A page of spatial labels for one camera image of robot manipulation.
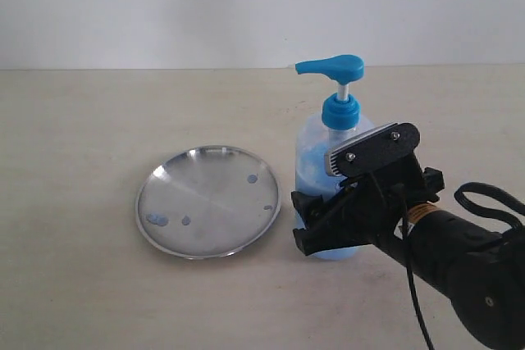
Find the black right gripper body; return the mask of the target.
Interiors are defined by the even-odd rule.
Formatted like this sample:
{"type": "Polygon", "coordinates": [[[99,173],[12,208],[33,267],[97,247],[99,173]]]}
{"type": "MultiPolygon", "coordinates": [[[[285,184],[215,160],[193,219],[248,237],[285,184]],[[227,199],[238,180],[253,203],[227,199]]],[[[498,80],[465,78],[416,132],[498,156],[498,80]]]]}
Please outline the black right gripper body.
{"type": "Polygon", "coordinates": [[[330,198],[308,193],[308,251],[373,244],[392,237],[404,207],[439,200],[439,171],[420,167],[413,152],[368,154],[336,162],[340,190],[330,198]]]}

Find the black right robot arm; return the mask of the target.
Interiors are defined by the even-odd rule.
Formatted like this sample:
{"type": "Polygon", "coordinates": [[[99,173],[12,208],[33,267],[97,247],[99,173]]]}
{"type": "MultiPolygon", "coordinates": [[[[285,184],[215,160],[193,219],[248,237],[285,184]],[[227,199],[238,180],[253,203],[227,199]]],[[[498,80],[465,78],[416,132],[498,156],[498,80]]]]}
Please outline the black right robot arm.
{"type": "Polygon", "coordinates": [[[524,228],[496,233],[437,206],[443,175],[413,154],[359,170],[344,164],[329,199],[294,191],[305,255],[372,245],[447,297],[466,330],[491,349],[524,346],[524,228]]]}

